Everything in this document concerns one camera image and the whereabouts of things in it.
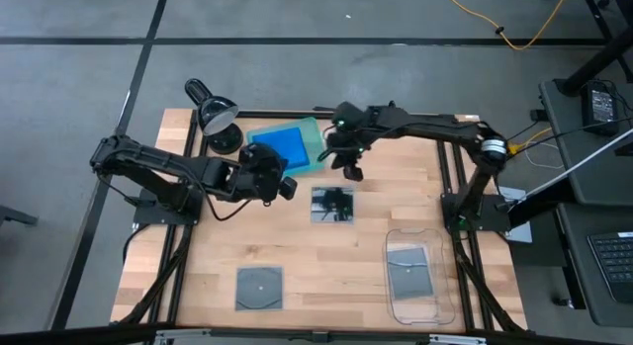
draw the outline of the butcher block tabletop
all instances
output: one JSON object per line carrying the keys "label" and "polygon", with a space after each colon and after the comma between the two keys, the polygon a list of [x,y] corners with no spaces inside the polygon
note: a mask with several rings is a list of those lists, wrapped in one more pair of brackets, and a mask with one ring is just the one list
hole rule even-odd
{"label": "butcher block tabletop", "polygon": [[[181,154],[191,114],[190,109],[165,110],[156,147]],[[290,121],[238,118],[235,123],[246,134]],[[328,120],[317,121],[321,130],[331,125]],[[201,139],[198,130],[195,153]],[[452,150],[449,151],[449,144],[446,146],[451,182],[457,191]],[[209,150],[207,155],[214,154]],[[237,153],[224,157],[236,160]],[[295,177],[298,187],[291,201],[278,198],[268,208],[253,201],[235,217],[222,222],[215,220],[208,206],[203,205],[189,249],[177,325],[398,332],[465,330],[451,240],[444,230],[440,207],[443,187],[436,141],[404,137],[375,142],[360,160],[365,176],[360,183],[346,180],[342,170],[331,170],[331,158],[325,169]],[[475,166],[464,151],[463,160],[470,177]],[[320,186],[349,186],[354,190],[352,223],[311,222],[312,187]],[[220,216],[238,206],[213,197],[212,200]],[[447,324],[401,324],[390,312],[385,242],[390,230],[403,228],[434,229],[443,238],[443,266],[455,312]],[[179,226],[176,242],[181,232]],[[130,243],[112,320],[126,316],[151,286],[165,233],[166,225],[152,225]],[[525,327],[507,244],[493,232],[478,232],[478,237],[489,288],[512,319]],[[244,267],[283,270],[282,309],[235,310],[237,270]],[[475,322],[481,327],[479,299],[472,285],[470,290]],[[166,318],[170,297],[171,282],[163,292],[159,320]]]}

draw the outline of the keyboard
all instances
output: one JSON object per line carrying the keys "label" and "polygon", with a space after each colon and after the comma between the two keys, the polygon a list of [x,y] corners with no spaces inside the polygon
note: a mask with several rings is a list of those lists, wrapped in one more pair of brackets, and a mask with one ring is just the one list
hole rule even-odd
{"label": "keyboard", "polygon": [[616,302],[633,302],[633,231],[588,238],[602,277]]}

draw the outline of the black lamp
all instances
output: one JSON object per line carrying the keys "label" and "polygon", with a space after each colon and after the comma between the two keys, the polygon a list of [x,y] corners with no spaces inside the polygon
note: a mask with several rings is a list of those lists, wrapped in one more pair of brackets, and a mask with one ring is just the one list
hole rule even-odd
{"label": "black lamp", "polygon": [[233,101],[214,96],[199,79],[192,78],[185,83],[185,92],[198,107],[198,124],[208,136],[209,148],[217,154],[237,151],[244,141],[244,134],[233,120],[239,108]]}

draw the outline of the lamp shade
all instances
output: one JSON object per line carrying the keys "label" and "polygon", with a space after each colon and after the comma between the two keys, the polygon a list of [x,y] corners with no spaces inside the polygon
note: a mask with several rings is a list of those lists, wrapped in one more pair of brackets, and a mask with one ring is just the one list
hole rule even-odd
{"label": "lamp shade", "polygon": [[185,92],[198,107],[198,124],[205,135],[226,129],[237,117],[237,104],[225,97],[214,96],[199,79],[188,80]]}

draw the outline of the blue sponge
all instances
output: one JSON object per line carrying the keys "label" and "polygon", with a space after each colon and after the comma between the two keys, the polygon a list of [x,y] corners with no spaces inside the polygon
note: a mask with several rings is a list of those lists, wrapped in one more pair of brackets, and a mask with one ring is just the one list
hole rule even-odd
{"label": "blue sponge", "polygon": [[254,135],[253,142],[266,143],[283,158],[288,159],[286,171],[310,164],[299,128],[280,129]]}

